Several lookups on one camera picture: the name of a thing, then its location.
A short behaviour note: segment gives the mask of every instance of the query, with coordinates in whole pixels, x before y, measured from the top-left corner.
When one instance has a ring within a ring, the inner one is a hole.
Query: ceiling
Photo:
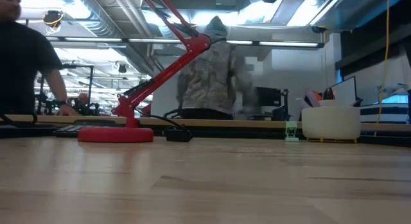
[[[171,3],[200,31],[215,15],[220,16],[229,27],[231,40],[322,42],[321,36],[307,26],[310,22],[314,20],[314,25],[337,32],[351,30],[381,13],[385,0],[277,0],[274,4],[262,0],[171,0]],[[21,19],[29,19],[29,27],[44,35],[175,38],[142,0],[22,0],[22,7]],[[51,30],[42,22],[48,10],[65,12],[59,29]],[[127,73],[120,75],[127,80],[94,80],[96,93],[92,99],[108,109],[116,106],[118,92],[156,75],[185,52],[184,46],[178,44],[55,42],[53,45],[63,62],[95,65],[95,76],[119,77],[118,65],[127,66]],[[272,48],[243,46],[240,51],[262,61]],[[89,70],[65,69],[63,75],[86,77]],[[72,95],[81,92],[87,81],[87,78],[65,79]]]

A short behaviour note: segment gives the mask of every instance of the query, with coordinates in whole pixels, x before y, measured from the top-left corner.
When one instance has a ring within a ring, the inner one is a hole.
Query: hanging cable
[[[388,72],[388,57],[389,57],[389,47],[390,47],[390,0],[387,0],[387,25],[386,25],[386,44],[385,44],[385,59],[384,59],[384,76],[383,83],[381,85],[380,93],[380,110],[378,112],[377,124],[381,121],[381,113],[383,110],[383,95],[385,90],[385,81],[387,80]]]

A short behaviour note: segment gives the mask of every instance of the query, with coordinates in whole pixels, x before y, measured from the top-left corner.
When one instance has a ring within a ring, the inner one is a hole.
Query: ceiling duct
[[[99,22],[85,22],[83,26],[95,34],[97,37],[103,38],[120,38],[124,37],[124,33],[118,28],[113,20],[107,15],[104,9],[96,0],[61,0],[65,4],[75,5],[78,3],[84,4],[91,12],[88,19],[97,20]],[[127,48],[117,50],[130,59],[133,67],[138,69],[143,74],[153,76],[155,73],[152,69],[155,67],[145,58],[145,56],[136,50],[131,45],[127,44]]]

